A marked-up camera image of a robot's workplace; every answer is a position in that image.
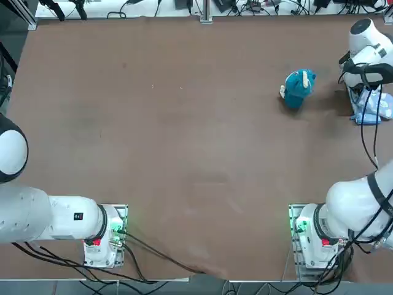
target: black label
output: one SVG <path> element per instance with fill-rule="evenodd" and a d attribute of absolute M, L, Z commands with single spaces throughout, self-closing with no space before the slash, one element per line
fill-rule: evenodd
<path fill-rule="evenodd" d="M 84 220 L 83 213 L 74 213 L 74 220 Z"/>

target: gray floor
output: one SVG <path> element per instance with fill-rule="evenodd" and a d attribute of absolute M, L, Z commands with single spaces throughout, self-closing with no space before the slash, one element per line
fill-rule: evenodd
<path fill-rule="evenodd" d="M 38 0 L 29 0 L 29 6 L 32 11 L 35 11 Z M 12 12 L 5 9 L 0 4 L 0 40 L 6 46 L 14 60 L 18 63 L 20 55 L 27 36 L 27 25 L 16 17 Z M 11 76 L 14 76 L 12 70 L 7 67 Z M 102 286 L 100 283 L 89 283 L 93 289 L 98 289 Z M 147 293 L 154 289 L 155 286 L 146 286 L 141 284 L 132 283 L 133 286 L 140 289 L 143 293 Z M 221 295 L 223 280 L 219 280 L 207 275 L 196 275 L 190 279 L 188 283 L 185 282 L 170 282 L 155 294 L 205 294 L 205 295 Z M 239 295 L 256 294 L 258 289 L 262 286 L 261 283 L 244 283 L 239 290 Z M 280 290 L 288 290 L 293 283 L 274 283 Z M 228 291 L 228 284 L 226 285 L 224 294 Z M 320 289 L 320 292 L 327 292 L 332 287 Z M 313 292 L 305 287 L 300 287 L 295 290 L 293 295 L 312 294 Z M 362 295 L 362 294 L 391 294 L 393 293 L 393 285 L 361 285 L 342 283 L 341 286 L 334 292 L 335 295 Z M 1 295 L 92 295 L 93 291 L 82 286 L 78 281 L 0 281 L 0 294 Z M 101 291 L 102 295 L 105 294 L 137 294 L 126 286 L 120 285 L 117 290 L 116 285 L 108 286 Z M 259 292 L 260 295 L 269 294 L 269 288 L 266 286 Z M 271 289 L 271 295 L 280 294 Z"/>

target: brown tabletop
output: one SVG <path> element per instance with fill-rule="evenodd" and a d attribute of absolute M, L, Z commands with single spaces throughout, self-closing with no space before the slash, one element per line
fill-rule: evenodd
<path fill-rule="evenodd" d="M 135 235 L 207 273 L 281 280 L 288 204 L 323 202 L 333 183 L 372 171 L 337 84 L 359 18 L 43 23 L 28 35 L 10 104 L 31 152 L 18 182 L 127 203 Z M 298 68 L 317 79 L 293 114 L 278 91 Z M 393 155 L 389 128 L 378 133 L 381 163 Z M 370 144 L 373 128 L 365 134 Z M 81 241 L 45 244 L 82 260 Z M 1 278 L 80 277 L 10 245 L 0 255 Z M 189 275 L 138 247 L 136 256 L 149 278 Z M 296 279 L 293 260 L 285 280 Z M 392 264 L 387 251 L 356 252 L 349 279 L 391 281 Z M 129 259 L 119 271 L 136 276 Z"/>

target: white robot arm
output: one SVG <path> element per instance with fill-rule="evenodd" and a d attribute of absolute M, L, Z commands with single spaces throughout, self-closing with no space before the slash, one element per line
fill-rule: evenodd
<path fill-rule="evenodd" d="M 307 204 L 296 219 L 295 226 L 308 268 L 324 269 L 339 251 L 339 241 L 350 241 L 367 225 L 377 211 L 382 211 L 358 241 L 375 240 L 393 248 L 391 227 L 393 198 L 386 198 L 393 190 L 393 160 L 382 169 L 354 181 L 334 184 L 327 193 L 325 204 Z"/>
<path fill-rule="evenodd" d="M 393 82 L 393 38 L 380 33 L 369 18 L 349 32 L 349 51 L 339 60 L 343 80 L 350 88 L 377 87 Z"/>
<path fill-rule="evenodd" d="M 33 240 L 84 240 L 85 264 L 123 264 L 126 219 L 112 205 L 80 196 L 48 196 L 33 187 L 16 186 L 28 160 L 26 136 L 0 114 L 0 243 Z"/>

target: teal plush toy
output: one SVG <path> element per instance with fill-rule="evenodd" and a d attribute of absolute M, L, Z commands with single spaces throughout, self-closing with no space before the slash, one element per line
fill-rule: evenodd
<path fill-rule="evenodd" d="M 303 100 L 314 90 L 316 75 L 310 69 L 292 72 L 280 87 L 280 95 L 290 109 L 298 109 Z"/>

